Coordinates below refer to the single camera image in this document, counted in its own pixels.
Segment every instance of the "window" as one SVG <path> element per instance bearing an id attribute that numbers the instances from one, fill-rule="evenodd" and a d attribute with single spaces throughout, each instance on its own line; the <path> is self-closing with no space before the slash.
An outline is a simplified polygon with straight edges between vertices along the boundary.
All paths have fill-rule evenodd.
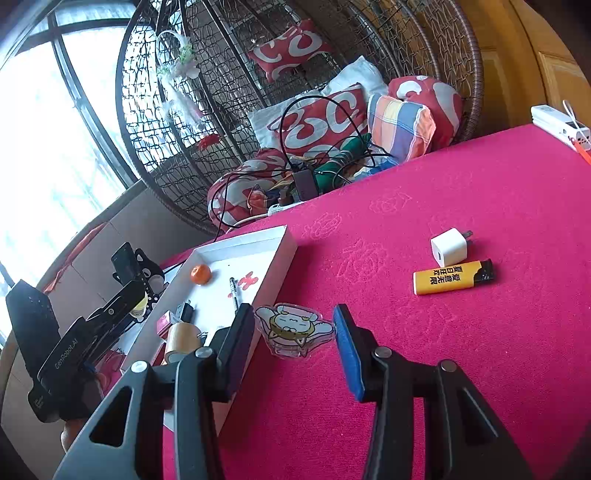
<path id="1" fill-rule="evenodd" d="M 133 11 L 130 2 L 65 3 L 0 70 L 0 262 L 15 282 L 36 285 L 137 179 L 115 112 L 115 69 Z M 8 291 L 0 274 L 0 344 L 11 330 Z"/>

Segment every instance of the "green cloth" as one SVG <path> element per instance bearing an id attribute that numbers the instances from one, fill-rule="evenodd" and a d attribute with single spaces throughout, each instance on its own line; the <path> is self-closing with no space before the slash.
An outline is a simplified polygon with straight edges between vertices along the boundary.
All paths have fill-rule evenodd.
<path id="1" fill-rule="evenodd" d="M 340 187 L 344 182 L 341 178 L 336 177 L 336 173 L 344 166 L 353 163 L 355 160 L 361 159 L 368 144 L 371 140 L 371 134 L 363 134 L 361 137 L 353 137 L 346 139 L 341 145 L 340 152 L 334 156 L 327 163 L 314 169 L 314 177 L 318 183 L 318 190 L 320 193 L 328 193 L 335 187 Z"/>

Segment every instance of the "white pillow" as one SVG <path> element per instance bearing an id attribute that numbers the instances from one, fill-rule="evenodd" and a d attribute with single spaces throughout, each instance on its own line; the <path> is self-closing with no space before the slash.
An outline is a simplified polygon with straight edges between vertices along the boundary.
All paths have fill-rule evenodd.
<path id="1" fill-rule="evenodd" d="M 369 101 L 369 97 L 374 93 L 379 93 L 380 95 L 388 94 L 388 86 L 384 83 L 379 70 L 373 63 L 365 60 L 363 55 L 341 70 L 339 74 L 333 78 L 326 87 L 324 87 L 320 94 L 329 96 L 335 92 L 340 92 L 357 82 L 363 87 L 363 97 L 366 102 Z"/>
<path id="2" fill-rule="evenodd" d="M 365 60 L 363 56 L 360 56 L 353 63 L 347 65 L 340 73 L 333 78 L 324 89 L 319 92 L 318 90 L 311 90 L 306 93 L 301 93 L 295 97 L 285 100 L 276 105 L 269 106 L 267 108 L 261 108 L 255 112 L 248 114 L 248 120 L 252 125 L 252 129 L 255 131 L 256 139 L 259 142 L 261 148 L 276 148 L 281 149 L 279 139 L 275 135 L 274 131 L 267 128 L 273 120 L 277 117 L 281 117 L 287 106 L 295 99 L 306 96 L 306 95 L 323 95 L 329 96 L 333 93 L 345 90 L 347 87 L 360 83 L 363 90 L 363 98 L 365 102 L 369 101 L 369 97 L 374 93 L 380 95 L 388 94 L 388 86 L 382 80 L 382 76 L 379 70 L 370 62 Z M 306 99 L 298 102 L 292 108 L 304 107 L 310 103 L 314 103 L 317 99 Z"/>

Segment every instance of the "white phone charger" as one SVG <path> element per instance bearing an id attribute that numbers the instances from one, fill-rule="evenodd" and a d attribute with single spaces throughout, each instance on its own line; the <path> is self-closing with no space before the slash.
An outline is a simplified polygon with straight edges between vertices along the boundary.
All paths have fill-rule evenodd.
<path id="1" fill-rule="evenodd" d="M 449 267 L 463 262 L 468 256 L 468 242 L 466 238 L 472 235 L 472 231 L 460 233 L 457 228 L 452 228 L 435 238 L 431 238 L 433 257 L 440 267 Z"/>

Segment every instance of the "pen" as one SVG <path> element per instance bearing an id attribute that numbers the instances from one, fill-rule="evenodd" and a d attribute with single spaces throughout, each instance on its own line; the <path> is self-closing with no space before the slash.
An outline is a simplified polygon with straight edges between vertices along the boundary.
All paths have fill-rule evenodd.
<path id="1" fill-rule="evenodd" d="M 230 277 L 230 290 L 232 292 L 232 300 L 234 302 L 234 313 L 238 311 L 238 291 L 236 290 L 236 281 L 234 277 Z"/>

